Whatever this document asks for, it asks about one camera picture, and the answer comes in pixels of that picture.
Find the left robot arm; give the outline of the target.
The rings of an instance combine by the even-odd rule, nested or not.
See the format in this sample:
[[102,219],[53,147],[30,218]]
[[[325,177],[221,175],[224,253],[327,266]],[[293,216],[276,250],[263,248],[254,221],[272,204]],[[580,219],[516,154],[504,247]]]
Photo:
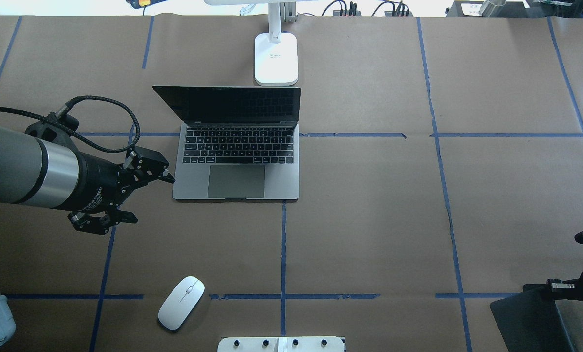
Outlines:
[[121,210],[134,192],[155,180],[175,183],[160,152],[128,147],[124,163],[81,152],[65,133],[42,139],[0,127],[0,203],[68,211],[75,230],[105,235],[120,223],[137,223]]

